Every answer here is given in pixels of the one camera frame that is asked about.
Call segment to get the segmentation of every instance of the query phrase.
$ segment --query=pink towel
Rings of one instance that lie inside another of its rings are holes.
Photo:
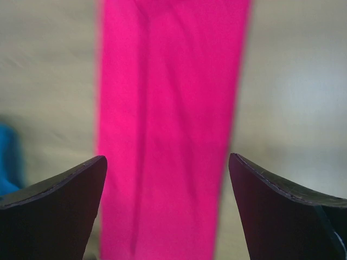
[[[249,0],[104,0],[101,259],[211,260]]]

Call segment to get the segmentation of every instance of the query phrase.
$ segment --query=wooden surface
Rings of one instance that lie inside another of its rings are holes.
[[[24,144],[28,184],[93,155],[96,5],[0,2],[0,120]],[[254,1],[234,152],[347,198],[347,2]],[[98,249],[98,230],[88,252]],[[216,259],[249,259],[229,177]]]

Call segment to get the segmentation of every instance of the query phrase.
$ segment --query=pink cloth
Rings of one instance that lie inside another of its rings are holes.
[[[211,260],[249,0],[104,0],[101,259]]]

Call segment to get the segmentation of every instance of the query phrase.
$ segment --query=folded cloth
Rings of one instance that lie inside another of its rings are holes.
[[[23,185],[23,158],[17,133],[0,123],[0,196]]]

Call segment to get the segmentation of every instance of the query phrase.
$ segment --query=blue object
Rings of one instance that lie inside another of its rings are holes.
[[[23,157],[17,133],[0,123],[0,196],[24,187]]]

